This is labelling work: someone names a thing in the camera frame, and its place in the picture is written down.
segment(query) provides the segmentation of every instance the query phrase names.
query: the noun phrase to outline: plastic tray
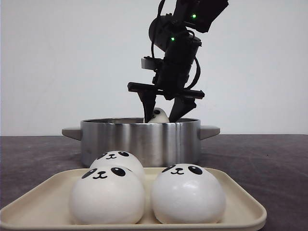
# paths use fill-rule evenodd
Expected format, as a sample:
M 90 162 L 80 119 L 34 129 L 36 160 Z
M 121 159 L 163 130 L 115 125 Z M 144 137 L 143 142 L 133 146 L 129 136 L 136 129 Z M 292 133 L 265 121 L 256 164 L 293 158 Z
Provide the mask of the plastic tray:
M 75 225 L 68 212 L 68 196 L 74 182 L 87 168 L 60 172 L 27 192 L 1 210 L 1 226 L 13 230 L 215 230 L 257 231 L 266 220 L 265 208 L 226 173 L 206 168 L 222 185 L 227 208 L 216 224 L 161 224 L 149 202 L 149 190 L 157 174 L 164 168 L 145 168 L 146 210 L 138 224 Z

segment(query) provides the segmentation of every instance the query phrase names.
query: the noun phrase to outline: white backdrop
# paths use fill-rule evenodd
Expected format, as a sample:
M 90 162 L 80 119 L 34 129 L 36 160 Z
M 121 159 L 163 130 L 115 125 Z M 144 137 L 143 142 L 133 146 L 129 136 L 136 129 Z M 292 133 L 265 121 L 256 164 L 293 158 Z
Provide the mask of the white backdrop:
M 143 116 L 159 0 L 2 0 L 1 135 L 60 135 L 80 120 Z M 186 117 L 224 134 L 308 134 L 308 1 L 230 0 L 196 33 L 206 97 Z M 173 12 L 166 0 L 163 13 Z M 155 50 L 157 57 L 163 53 Z M 173 102 L 157 97 L 168 114 Z

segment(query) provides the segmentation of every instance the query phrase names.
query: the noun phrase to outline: pot rim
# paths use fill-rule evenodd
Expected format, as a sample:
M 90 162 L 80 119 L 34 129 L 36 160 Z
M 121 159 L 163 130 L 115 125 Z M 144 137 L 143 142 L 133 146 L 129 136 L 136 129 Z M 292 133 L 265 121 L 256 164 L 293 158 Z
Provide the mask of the pot rim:
M 101 118 L 101 119 L 86 119 L 82 120 L 82 123 L 94 123 L 94 124 L 142 124 L 142 125 L 153 125 L 153 124 L 186 124 L 186 123 L 195 123 L 200 121 L 200 119 L 193 119 L 193 118 L 181 118 L 179 122 L 173 123 L 129 123 L 129 122 L 119 122 L 115 123 L 117 120 L 136 120 L 136 119 L 143 119 L 143 117 L 124 117 L 124 118 Z

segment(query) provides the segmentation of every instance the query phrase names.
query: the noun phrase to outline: gray table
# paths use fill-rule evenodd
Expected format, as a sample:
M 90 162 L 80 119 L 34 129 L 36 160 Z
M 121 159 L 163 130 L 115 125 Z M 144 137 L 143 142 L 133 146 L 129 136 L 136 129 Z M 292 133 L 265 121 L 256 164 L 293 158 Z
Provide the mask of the gray table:
M 202 141 L 199 165 L 226 172 L 266 208 L 263 231 L 308 230 L 308 135 L 218 135 Z M 1 208 L 81 167 L 78 141 L 1 137 Z

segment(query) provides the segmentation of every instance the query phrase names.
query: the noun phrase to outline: pot handle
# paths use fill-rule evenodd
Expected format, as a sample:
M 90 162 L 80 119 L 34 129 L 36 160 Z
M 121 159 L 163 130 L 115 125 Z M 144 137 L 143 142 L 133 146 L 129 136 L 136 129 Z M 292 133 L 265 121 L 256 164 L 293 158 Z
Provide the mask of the pot handle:
M 206 138 L 216 136 L 220 134 L 220 128 L 215 126 L 201 126 L 200 128 L 200 139 L 204 140 Z
M 82 137 L 81 129 L 77 127 L 62 129 L 62 135 L 78 141 L 81 141 Z

